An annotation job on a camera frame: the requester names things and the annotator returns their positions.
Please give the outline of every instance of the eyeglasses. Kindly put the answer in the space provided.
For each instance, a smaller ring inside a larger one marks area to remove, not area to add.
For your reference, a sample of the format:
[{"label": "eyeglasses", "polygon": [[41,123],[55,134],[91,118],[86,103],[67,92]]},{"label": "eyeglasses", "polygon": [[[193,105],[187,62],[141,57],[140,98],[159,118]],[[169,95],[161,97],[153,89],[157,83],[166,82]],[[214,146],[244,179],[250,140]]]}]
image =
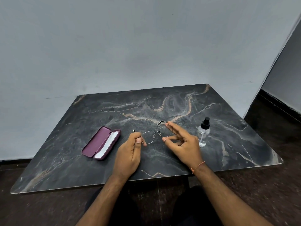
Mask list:
[{"label": "eyeglasses", "polygon": [[[157,123],[157,125],[160,125],[160,123],[162,122],[167,123],[166,121],[160,121],[159,123]],[[147,131],[142,133],[141,136],[143,137],[146,144],[150,144],[155,140],[156,133],[158,133],[160,137],[169,137],[172,135],[172,127],[170,125],[165,125],[161,127],[159,131]]]}]

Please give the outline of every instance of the wall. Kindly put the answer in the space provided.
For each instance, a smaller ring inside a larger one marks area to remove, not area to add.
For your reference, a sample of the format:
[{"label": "wall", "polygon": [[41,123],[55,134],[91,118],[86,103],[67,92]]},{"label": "wall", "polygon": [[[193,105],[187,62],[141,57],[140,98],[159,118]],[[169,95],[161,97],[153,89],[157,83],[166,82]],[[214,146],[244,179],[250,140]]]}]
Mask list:
[{"label": "wall", "polygon": [[301,24],[273,66],[262,89],[301,113]]},{"label": "wall", "polygon": [[209,83],[244,116],[301,0],[0,0],[0,159],[77,95]]}]

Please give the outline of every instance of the tabletop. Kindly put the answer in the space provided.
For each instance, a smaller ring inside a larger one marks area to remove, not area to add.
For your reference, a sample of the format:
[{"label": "tabletop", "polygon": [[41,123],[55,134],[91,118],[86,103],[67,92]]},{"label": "tabletop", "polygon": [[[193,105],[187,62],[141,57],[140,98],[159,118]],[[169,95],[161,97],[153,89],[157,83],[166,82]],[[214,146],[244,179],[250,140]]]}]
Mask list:
[{"label": "tabletop", "polygon": [[[201,148],[213,171],[283,163],[274,150],[208,84],[78,96],[11,189],[12,194],[104,184],[116,151],[133,129],[156,130],[173,121],[196,135],[205,117],[210,135]],[[98,161],[81,150],[101,126],[121,129],[108,156]],[[129,180],[190,175],[159,136],[141,148],[141,162]]]}]

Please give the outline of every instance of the person's right arm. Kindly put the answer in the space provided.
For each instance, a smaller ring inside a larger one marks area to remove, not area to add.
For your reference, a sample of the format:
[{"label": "person's right arm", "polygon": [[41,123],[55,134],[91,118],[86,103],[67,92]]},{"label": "person's right arm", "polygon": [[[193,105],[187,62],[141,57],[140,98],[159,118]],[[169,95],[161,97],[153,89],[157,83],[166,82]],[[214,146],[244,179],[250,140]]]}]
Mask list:
[{"label": "person's right arm", "polygon": [[201,157],[199,141],[196,136],[190,135],[177,124],[170,121],[168,124],[172,126],[172,132],[175,135],[163,137],[162,140],[183,163],[194,170],[194,175],[201,182],[224,226],[272,225],[233,193],[205,163],[199,165],[204,161]]}]

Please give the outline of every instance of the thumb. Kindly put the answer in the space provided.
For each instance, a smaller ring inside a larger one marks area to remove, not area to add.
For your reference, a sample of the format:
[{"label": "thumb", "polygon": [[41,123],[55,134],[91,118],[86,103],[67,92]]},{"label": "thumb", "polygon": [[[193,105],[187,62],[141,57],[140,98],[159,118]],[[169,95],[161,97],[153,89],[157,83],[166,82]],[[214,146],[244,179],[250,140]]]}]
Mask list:
[{"label": "thumb", "polygon": [[135,145],[134,145],[134,152],[133,152],[133,158],[139,158],[140,159],[140,154],[141,154],[141,142],[142,139],[141,138],[137,138]]},{"label": "thumb", "polygon": [[173,151],[173,153],[176,154],[176,152],[178,152],[181,147],[176,145],[174,142],[172,142],[170,139],[163,137],[162,138],[163,142],[165,143],[165,145],[171,149]]}]

